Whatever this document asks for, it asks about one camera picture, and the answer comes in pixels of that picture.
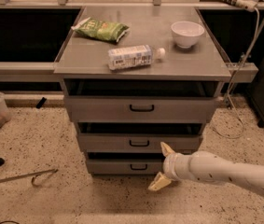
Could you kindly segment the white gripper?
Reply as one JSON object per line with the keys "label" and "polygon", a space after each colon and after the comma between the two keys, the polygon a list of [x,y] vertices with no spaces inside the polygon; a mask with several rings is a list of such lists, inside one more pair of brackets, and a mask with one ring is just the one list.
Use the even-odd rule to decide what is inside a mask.
{"label": "white gripper", "polygon": [[163,171],[158,172],[148,186],[150,191],[158,191],[170,185],[173,181],[191,180],[193,175],[189,171],[189,155],[175,153],[165,142],[160,143],[162,154],[166,157],[163,163]]}

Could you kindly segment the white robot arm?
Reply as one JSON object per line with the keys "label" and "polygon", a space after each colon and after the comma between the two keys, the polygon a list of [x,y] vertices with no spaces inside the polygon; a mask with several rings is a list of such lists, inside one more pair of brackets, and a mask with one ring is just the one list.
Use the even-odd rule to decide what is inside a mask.
{"label": "white robot arm", "polygon": [[165,157],[162,172],[148,186],[157,191],[173,181],[191,180],[206,184],[230,183],[264,197],[264,166],[225,160],[207,151],[191,155],[175,152],[168,144],[160,143]]}

